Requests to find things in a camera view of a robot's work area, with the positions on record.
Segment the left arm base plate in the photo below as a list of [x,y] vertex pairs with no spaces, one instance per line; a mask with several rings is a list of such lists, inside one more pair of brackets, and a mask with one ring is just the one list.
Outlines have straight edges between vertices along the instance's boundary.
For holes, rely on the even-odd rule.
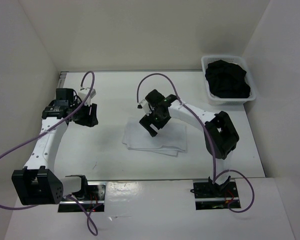
[[[82,207],[89,213],[104,212],[106,186],[104,181],[88,181],[87,192],[83,198],[78,199]],[[71,199],[63,198],[58,206],[58,213],[79,213],[82,209]]]

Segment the white skirt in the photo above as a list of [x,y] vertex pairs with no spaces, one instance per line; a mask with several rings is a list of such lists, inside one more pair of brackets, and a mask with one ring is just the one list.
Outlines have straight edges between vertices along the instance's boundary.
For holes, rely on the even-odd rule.
[[187,127],[181,123],[168,123],[152,137],[137,118],[129,118],[122,143],[128,150],[148,151],[176,157],[187,151]]

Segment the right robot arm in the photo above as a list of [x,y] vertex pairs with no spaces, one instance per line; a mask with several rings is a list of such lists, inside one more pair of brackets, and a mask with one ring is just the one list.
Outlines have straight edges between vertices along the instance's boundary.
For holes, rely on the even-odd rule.
[[180,120],[203,132],[205,147],[212,156],[209,192],[215,197],[221,196],[230,182],[231,177],[226,171],[230,169],[233,151],[240,139],[228,113],[209,112],[186,104],[174,94],[165,97],[156,89],[137,103],[137,107],[145,112],[139,123],[152,137],[170,119]]

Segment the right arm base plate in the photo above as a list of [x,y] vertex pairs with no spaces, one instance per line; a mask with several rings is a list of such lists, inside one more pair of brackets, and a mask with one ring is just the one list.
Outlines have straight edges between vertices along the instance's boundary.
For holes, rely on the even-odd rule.
[[241,208],[235,181],[230,181],[221,193],[213,193],[207,180],[194,181],[190,192],[194,195],[196,210],[228,209],[228,204],[233,209]]

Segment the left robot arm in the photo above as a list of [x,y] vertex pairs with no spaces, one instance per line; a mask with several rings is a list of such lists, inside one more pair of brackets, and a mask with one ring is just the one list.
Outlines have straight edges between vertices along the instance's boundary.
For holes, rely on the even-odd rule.
[[88,197],[90,188],[83,174],[59,178],[54,173],[57,152],[70,122],[94,127],[97,125],[97,104],[91,99],[93,88],[56,89],[56,98],[44,108],[41,115],[41,137],[21,170],[11,176],[20,202],[24,206],[59,204],[67,195],[78,200]]

